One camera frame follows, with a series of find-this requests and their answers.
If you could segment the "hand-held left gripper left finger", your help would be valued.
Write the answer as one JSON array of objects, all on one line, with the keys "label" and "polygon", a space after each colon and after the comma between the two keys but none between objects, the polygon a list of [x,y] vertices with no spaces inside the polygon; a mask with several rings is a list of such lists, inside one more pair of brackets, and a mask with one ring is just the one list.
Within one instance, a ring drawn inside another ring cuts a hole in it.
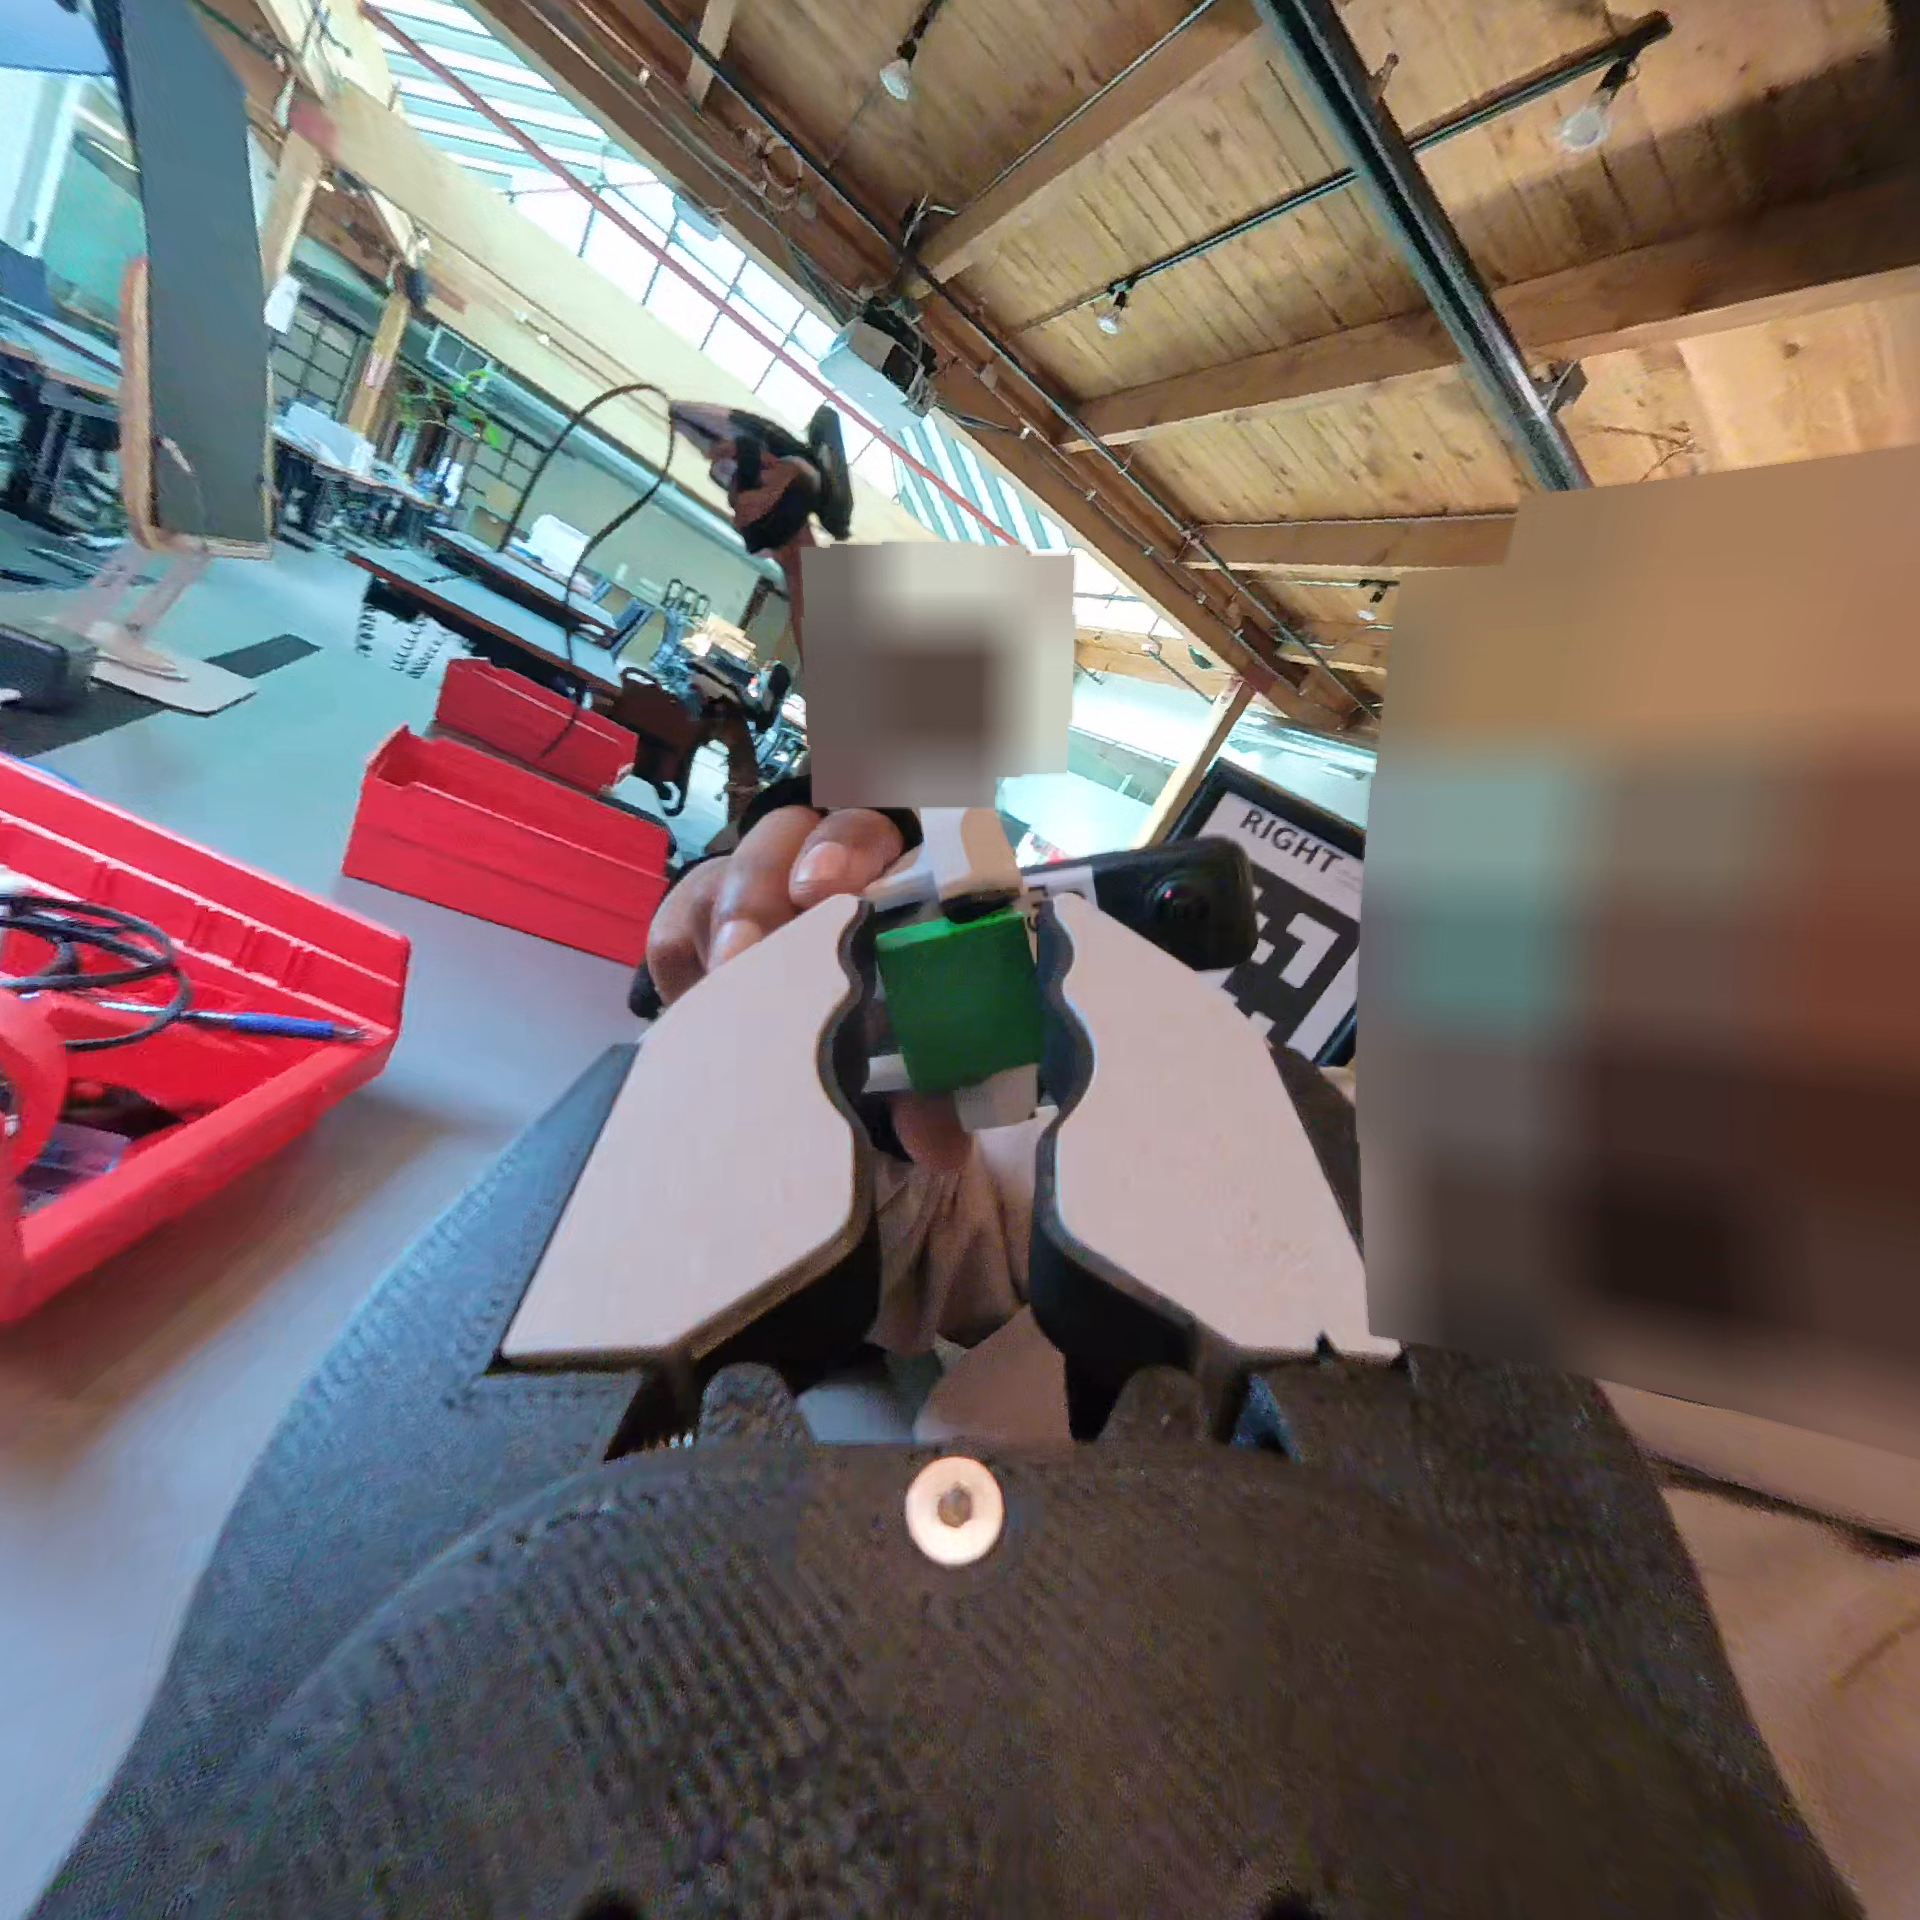
[{"label": "hand-held left gripper left finger", "polygon": [[858,1025],[861,920],[835,896],[654,1022],[500,1338],[503,1367],[640,1367],[698,1390],[739,1361],[808,1382],[868,1342],[872,1167],[837,1055]]}]

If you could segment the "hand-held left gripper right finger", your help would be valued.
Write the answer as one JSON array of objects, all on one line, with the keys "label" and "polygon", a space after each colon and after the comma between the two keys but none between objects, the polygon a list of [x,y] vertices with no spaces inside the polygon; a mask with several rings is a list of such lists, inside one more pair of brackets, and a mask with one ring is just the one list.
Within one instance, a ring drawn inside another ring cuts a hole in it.
[{"label": "hand-held left gripper right finger", "polygon": [[1374,1361],[1362,1258],[1258,1025],[1084,896],[1040,912],[1028,1304],[1085,1394]]}]

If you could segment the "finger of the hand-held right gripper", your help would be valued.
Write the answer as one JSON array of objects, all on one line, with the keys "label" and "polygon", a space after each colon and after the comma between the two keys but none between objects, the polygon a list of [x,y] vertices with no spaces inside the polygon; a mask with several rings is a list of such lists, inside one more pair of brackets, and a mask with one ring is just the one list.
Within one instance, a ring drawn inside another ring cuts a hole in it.
[{"label": "finger of the hand-held right gripper", "polygon": [[960,1128],[968,1131],[994,1131],[1031,1121],[1040,1107],[1040,1066],[1021,1063],[996,1071],[958,1089],[922,1091],[908,1074],[903,1055],[877,1055],[864,1063],[861,1097],[882,1107],[895,1107],[904,1099],[930,1099],[947,1107]]},{"label": "finger of the hand-held right gripper", "polygon": [[898,922],[983,922],[1003,911],[1036,916],[1040,896],[994,808],[923,808],[916,819],[918,846],[864,891],[871,912]]}]

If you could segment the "green block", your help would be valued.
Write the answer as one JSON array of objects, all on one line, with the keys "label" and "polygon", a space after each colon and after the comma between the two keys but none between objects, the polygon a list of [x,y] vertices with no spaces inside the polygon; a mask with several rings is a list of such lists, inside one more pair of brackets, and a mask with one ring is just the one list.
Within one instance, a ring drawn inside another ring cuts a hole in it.
[{"label": "green block", "polygon": [[880,929],[872,958],[911,1094],[958,1094],[1040,1066],[1044,1010],[1019,908]]}]

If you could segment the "person's right hand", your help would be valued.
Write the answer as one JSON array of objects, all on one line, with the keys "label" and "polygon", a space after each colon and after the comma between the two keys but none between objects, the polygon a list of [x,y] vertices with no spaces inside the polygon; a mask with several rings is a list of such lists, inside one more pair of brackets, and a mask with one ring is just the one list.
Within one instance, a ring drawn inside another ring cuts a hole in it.
[{"label": "person's right hand", "polygon": [[660,898],[631,1010],[659,1017],[798,915],[864,894],[918,843],[922,820],[904,810],[756,804],[730,851],[694,863]]}]

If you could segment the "blue pen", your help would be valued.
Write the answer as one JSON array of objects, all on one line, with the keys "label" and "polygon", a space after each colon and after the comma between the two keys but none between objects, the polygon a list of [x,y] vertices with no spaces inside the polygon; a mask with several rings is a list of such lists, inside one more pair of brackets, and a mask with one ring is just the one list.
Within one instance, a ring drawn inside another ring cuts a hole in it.
[{"label": "blue pen", "polygon": [[306,1015],[270,1015],[270,1014],[220,1014],[208,1009],[186,1009],[176,1015],[154,1015],[156,1031],[186,1025],[208,1033],[226,1033],[253,1041],[296,1041],[316,1044],[371,1044],[372,1035],[359,1025],[347,1025],[324,1017]]}]

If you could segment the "large red plastic bin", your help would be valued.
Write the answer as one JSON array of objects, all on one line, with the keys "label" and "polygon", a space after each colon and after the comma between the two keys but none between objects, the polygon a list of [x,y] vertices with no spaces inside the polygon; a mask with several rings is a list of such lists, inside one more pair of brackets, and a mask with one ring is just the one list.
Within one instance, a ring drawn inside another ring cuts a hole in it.
[{"label": "large red plastic bin", "polygon": [[[3,1315],[96,1267],[282,1153],[394,1055],[403,935],[4,759],[4,991],[66,1050],[47,1146],[4,1183]],[[359,1025],[372,1043],[253,1041],[186,1009]]]}]

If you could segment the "dark work table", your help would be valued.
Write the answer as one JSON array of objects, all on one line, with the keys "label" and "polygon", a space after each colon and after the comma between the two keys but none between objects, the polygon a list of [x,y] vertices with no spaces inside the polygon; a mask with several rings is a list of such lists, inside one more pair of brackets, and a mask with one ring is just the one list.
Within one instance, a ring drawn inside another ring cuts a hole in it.
[{"label": "dark work table", "polygon": [[443,649],[571,700],[610,697],[619,687],[615,623],[562,601],[528,568],[487,560],[464,536],[408,544],[343,542],[357,570],[357,648],[367,655],[375,624],[395,627],[394,664],[421,678]]}]

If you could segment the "red tape roll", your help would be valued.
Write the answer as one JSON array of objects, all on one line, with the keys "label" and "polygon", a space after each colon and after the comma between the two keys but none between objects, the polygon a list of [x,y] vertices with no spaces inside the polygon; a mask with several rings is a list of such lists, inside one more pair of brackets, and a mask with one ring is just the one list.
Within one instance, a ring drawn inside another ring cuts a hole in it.
[{"label": "red tape roll", "polygon": [[60,1126],[69,1067],[50,1017],[3,991],[3,1172],[14,1185]]}]

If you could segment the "green potted plant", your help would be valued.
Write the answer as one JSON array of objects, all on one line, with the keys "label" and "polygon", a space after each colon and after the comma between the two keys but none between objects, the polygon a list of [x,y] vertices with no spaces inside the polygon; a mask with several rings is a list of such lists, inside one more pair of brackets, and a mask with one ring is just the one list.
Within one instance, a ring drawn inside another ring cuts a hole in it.
[{"label": "green potted plant", "polygon": [[397,420],[413,432],[438,430],[475,447],[499,448],[500,430],[490,411],[494,370],[466,375],[408,374],[397,393]]}]

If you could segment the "black ceiling beam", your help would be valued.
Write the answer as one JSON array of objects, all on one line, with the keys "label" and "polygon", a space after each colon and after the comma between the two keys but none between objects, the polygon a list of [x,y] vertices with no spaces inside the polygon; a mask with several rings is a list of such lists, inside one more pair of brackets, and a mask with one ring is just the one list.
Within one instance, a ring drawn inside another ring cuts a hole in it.
[{"label": "black ceiling beam", "polygon": [[1351,164],[1523,472],[1543,491],[1588,489],[1588,470],[1535,386],[1515,335],[1403,131],[1375,105],[1358,46],[1336,10],[1330,2],[1258,2],[1254,10]]}]

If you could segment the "small black box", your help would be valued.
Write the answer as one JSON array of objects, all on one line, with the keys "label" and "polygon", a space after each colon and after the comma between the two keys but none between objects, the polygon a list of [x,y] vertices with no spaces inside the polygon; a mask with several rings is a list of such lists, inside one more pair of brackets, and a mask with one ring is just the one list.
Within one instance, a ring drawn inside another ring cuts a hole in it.
[{"label": "small black box", "polygon": [[3,628],[3,690],[24,714],[69,714],[88,694],[98,648],[62,632]]}]

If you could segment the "person's beige hoodie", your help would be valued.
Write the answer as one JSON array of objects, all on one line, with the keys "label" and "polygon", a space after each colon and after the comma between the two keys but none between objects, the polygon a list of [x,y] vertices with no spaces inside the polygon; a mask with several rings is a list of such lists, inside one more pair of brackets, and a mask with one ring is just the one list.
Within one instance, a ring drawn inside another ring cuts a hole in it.
[{"label": "person's beige hoodie", "polygon": [[1603,1383],[1772,1759],[1868,1916],[1917,1916],[1917,1464]]}]

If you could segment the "dark grey standing panel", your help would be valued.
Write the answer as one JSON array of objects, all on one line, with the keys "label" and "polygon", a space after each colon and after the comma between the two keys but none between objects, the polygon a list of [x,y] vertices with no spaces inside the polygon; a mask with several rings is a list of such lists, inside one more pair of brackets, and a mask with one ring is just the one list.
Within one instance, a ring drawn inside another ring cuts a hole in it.
[{"label": "dark grey standing panel", "polygon": [[98,681],[162,708],[250,696],[167,655],[162,619],[213,560],[272,556],[268,286],[250,163],[250,99],[191,6],[87,15],[128,127],[146,249],[118,311],[118,484],[128,532],[54,633]]}]

